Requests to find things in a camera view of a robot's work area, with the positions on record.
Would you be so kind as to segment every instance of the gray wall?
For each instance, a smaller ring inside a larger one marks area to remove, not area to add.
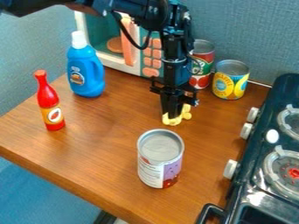
[[[299,2],[294,0],[182,0],[196,38],[211,40],[217,60],[242,60],[251,79],[272,84],[299,73]]]
[[[66,49],[75,30],[73,12],[55,6],[17,18],[0,16],[0,116],[34,94],[32,72],[53,81],[66,71]]]

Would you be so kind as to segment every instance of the silver can lid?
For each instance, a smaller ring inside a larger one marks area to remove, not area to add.
[[[215,51],[215,46],[210,41],[205,39],[196,39],[194,42],[194,50],[195,54],[206,54],[212,53]]]
[[[249,74],[249,67],[239,60],[225,59],[217,63],[216,72],[230,75],[245,75]]]
[[[137,148],[151,162],[170,162],[184,151],[183,139],[167,129],[153,129],[138,139]]]

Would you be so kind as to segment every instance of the white can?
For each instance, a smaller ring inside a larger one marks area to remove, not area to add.
[[[166,188],[177,183],[184,153],[183,139],[167,129],[153,129],[137,142],[138,176],[151,187]]]

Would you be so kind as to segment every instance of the red ketchup bottle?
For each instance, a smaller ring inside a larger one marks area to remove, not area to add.
[[[59,105],[59,97],[47,83],[46,71],[37,70],[34,76],[38,80],[38,105],[40,106],[46,128],[48,130],[63,128],[66,124]]]

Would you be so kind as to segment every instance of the toy kitchen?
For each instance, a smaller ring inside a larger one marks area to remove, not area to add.
[[[129,35],[142,45],[148,32],[134,24],[129,15],[121,15]],[[104,66],[142,77],[163,77],[163,51],[158,32],[151,33],[149,47],[140,51],[130,44],[111,14],[95,17],[76,11],[75,20]]]
[[[299,74],[279,77],[263,106],[252,108],[240,136],[243,158],[229,160],[226,206],[206,204],[197,223],[299,223]]]

